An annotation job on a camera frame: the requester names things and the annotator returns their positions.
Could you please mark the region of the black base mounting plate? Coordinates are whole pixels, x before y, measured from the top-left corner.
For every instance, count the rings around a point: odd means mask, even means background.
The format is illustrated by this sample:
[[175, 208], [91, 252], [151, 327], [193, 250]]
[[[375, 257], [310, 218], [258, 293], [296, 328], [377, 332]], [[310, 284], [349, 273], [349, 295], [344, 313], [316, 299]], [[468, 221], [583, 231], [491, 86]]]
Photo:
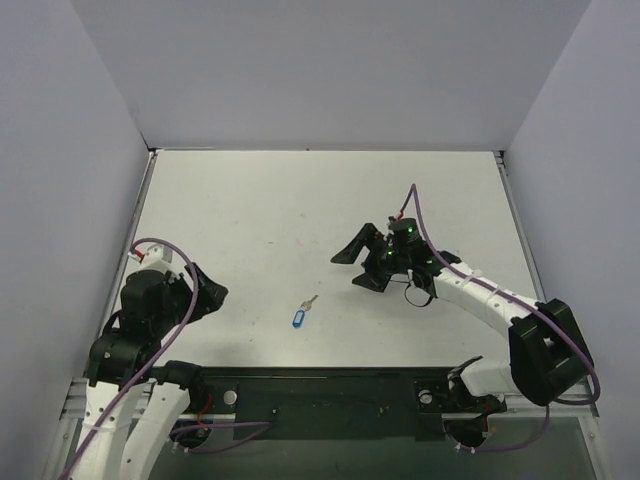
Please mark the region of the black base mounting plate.
[[267, 422], [273, 440], [440, 440], [444, 416], [477, 430], [506, 404], [453, 393], [445, 367], [205, 367], [189, 414]]

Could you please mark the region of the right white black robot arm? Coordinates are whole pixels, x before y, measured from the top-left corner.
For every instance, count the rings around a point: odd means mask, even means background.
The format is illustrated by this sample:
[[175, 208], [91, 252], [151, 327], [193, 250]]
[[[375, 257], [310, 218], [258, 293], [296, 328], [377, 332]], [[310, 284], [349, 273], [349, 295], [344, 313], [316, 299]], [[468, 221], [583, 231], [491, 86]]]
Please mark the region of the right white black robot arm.
[[429, 300], [455, 305], [502, 336], [509, 358], [498, 362], [473, 357], [447, 374], [449, 402], [468, 409], [482, 397], [508, 393], [547, 406], [593, 373], [594, 364], [570, 307], [503, 290], [459, 257], [436, 250], [413, 218], [391, 218], [388, 231], [366, 223], [331, 261], [353, 264], [363, 272], [354, 285], [382, 293], [392, 278], [404, 275]]

